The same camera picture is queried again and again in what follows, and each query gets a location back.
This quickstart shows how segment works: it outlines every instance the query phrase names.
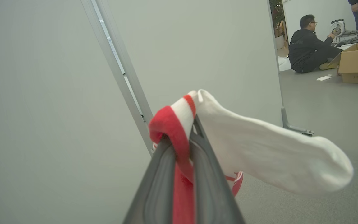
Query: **man's hand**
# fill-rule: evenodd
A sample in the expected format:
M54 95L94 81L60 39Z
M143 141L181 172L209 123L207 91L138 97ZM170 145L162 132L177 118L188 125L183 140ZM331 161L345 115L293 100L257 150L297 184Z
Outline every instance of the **man's hand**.
M358 12L358 3L352 5L352 12Z
M335 38L335 35L333 34L333 33L330 33L329 35L328 35L328 37L331 37L332 39L334 39Z

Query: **metal bracket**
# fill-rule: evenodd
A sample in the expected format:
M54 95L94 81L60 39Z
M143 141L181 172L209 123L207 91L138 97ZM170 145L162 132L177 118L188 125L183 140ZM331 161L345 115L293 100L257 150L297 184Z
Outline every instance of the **metal bracket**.
M293 126L288 122L287 112L285 111L285 107L281 108L281 116L282 116L282 123L283 123L283 126L284 126L285 129L289 129L289 130L294 131L294 132L299 132L299 133L302 133L304 135L313 136L314 131L310 131L310 130L307 130L307 129L303 129L303 128Z

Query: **floor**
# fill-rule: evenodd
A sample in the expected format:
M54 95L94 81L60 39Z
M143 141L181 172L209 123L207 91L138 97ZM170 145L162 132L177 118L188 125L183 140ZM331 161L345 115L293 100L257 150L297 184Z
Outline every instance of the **floor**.
M277 55L280 57L287 57L288 56L288 41L284 42L284 47L281 49L277 49Z
M337 144L354 166L345 189L324 196L299 196L247 176L236 199L247 224L358 224L358 84L342 83L335 70L280 72L291 124Z

